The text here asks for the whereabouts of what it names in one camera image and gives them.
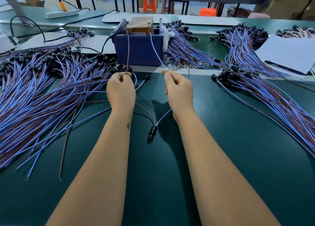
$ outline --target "forearm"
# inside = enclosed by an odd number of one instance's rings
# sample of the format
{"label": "forearm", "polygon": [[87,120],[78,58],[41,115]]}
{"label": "forearm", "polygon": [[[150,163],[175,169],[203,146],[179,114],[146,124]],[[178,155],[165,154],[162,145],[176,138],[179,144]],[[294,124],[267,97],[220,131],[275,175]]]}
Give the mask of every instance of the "forearm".
{"label": "forearm", "polygon": [[279,225],[195,112],[178,125],[203,226]]}
{"label": "forearm", "polygon": [[47,225],[120,225],[132,113],[111,113]]}

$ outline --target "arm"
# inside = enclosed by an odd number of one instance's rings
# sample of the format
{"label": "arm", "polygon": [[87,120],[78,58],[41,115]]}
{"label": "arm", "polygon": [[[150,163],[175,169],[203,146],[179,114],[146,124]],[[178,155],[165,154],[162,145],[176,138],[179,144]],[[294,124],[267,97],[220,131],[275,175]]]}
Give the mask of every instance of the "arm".
{"label": "arm", "polygon": [[162,73],[182,136],[202,225],[280,225],[197,116],[191,82],[173,71]]}
{"label": "arm", "polygon": [[112,112],[46,226],[121,225],[130,124],[136,100],[132,80],[124,74],[116,73],[108,81],[107,96]]}

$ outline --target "green table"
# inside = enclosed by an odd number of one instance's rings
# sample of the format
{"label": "green table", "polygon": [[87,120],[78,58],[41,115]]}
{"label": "green table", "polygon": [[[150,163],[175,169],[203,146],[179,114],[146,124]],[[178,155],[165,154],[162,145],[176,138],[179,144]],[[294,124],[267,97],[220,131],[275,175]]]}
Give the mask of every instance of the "green table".
{"label": "green table", "polygon": [[[248,25],[268,32],[294,24],[313,22],[250,20]],[[204,26],[192,26],[202,30]],[[201,36],[196,47],[220,55],[222,46]],[[146,73],[136,73],[138,79]],[[211,135],[268,205],[282,225],[315,224],[315,161],[287,133],[265,116],[244,106],[211,81],[210,76],[191,76],[194,106]],[[307,112],[315,116],[315,93],[286,81],[273,81]],[[164,94],[164,77],[151,79],[137,92],[136,101],[156,119],[169,109]],[[267,110],[257,100],[238,93],[254,106]],[[93,99],[103,99],[96,94]],[[77,121],[109,106],[89,104]],[[105,112],[75,127],[69,137],[62,181],[58,178],[65,136],[56,140],[39,158],[28,181],[31,164],[0,174],[0,224],[44,225],[95,145],[110,114]],[[179,129],[170,114],[160,125],[151,144],[147,143],[152,122],[135,106],[131,124],[128,176],[123,225],[201,225]]]}

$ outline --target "fingernail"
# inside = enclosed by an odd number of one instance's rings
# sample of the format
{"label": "fingernail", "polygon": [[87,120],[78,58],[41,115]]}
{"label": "fingernail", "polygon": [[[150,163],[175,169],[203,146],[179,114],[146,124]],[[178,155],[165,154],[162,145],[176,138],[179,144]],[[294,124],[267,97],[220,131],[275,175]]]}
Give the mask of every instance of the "fingernail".
{"label": "fingernail", "polygon": [[171,74],[170,73],[165,73],[165,78],[166,79],[170,79],[172,76],[171,76]]}

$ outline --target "yellow handle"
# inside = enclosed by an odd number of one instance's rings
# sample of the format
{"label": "yellow handle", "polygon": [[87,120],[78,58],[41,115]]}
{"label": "yellow handle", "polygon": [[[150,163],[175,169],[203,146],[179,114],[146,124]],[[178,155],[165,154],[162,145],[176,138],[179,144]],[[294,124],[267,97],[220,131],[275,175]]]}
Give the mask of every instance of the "yellow handle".
{"label": "yellow handle", "polygon": [[67,11],[67,9],[65,7],[65,4],[63,2],[59,2],[59,4],[60,4],[60,7],[61,7],[62,11]]}

